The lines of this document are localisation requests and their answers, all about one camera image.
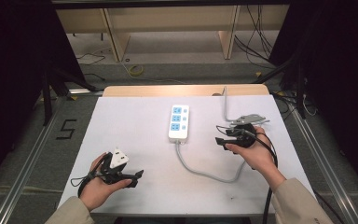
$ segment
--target blue outlet socket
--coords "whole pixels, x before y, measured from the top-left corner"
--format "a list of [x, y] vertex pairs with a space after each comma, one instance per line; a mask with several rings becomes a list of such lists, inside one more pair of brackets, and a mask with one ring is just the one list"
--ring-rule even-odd
[[173, 114], [180, 114], [182, 113], [182, 107], [174, 107]]
[[171, 131], [179, 131], [179, 123], [172, 123], [171, 124]]
[[174, 121], [174, 122], [180, 122], [180, 115], [173, 115], [173, 116], [172, 116], [172, 121]]

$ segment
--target beige sleeve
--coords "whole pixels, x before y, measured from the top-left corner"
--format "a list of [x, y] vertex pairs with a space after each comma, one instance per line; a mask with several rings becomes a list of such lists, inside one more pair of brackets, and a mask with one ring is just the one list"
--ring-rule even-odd
[[310, 192], [297, 179], [285, 180], [275, 190], [272, 205], [279, 224], [333, 223]]
[[90, 212], [77, 197], [69, 198], [48, 219], [46, 224], [93, 224]]

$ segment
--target power plug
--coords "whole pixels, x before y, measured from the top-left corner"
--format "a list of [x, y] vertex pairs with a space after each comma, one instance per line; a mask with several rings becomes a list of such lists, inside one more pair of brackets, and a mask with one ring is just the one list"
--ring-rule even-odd
[[114, 152], [112, 153], [112, 160], [110, 161], [110, 168], [116, 168], [119, 165], [125, 164], [129, 162], [130, 158], [126, 156], [120, 149], [115, 148]]
[[170, 130], [168, 137], [171, 142], [179, 141], [183, 144], [188, 135], [188, 105], [173, 105], [170, 116]]

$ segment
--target white tabletop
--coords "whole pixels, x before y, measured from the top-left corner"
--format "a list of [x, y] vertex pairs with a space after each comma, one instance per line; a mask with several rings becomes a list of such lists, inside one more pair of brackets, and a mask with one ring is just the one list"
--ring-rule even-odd
[[[224, 97], [103, 97], [98, 100], [60, 205], [76, 196], [70, 179], [88, 173], [91, 162], [105, 151], [118, 147], [129, 158], [123, 173], [145, 170], [134, 189], [115, 192], [95, 213], [115, 216], [250, 216], [262, 214], [269, 186], [263, 176], [248, 165], [238, 181], [226, 184], [193, 175], [179, 161], [168, 130], [172, 105], [189, 105], [189, 133], [180, 146], [193, 169], [232, 178], [243, 162], [225, 151], [215, 137], [228, 137], [216, 125], [224, 120]], [[279, 169], [295, 177], [310, 191], [307, 179], [280, 112], [270, 95], [228, 96], [227, 116], [260, 114], [270, 122], [262, 127], [276, 148]]]

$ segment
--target power strip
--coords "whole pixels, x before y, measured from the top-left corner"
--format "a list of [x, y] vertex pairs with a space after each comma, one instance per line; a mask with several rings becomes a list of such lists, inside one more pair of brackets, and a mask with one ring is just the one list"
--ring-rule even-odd
[[188, 105], [173, 105], [170, 117], [170, 130], [168, 137], [171, 142], [186, 142], [188, 135]]

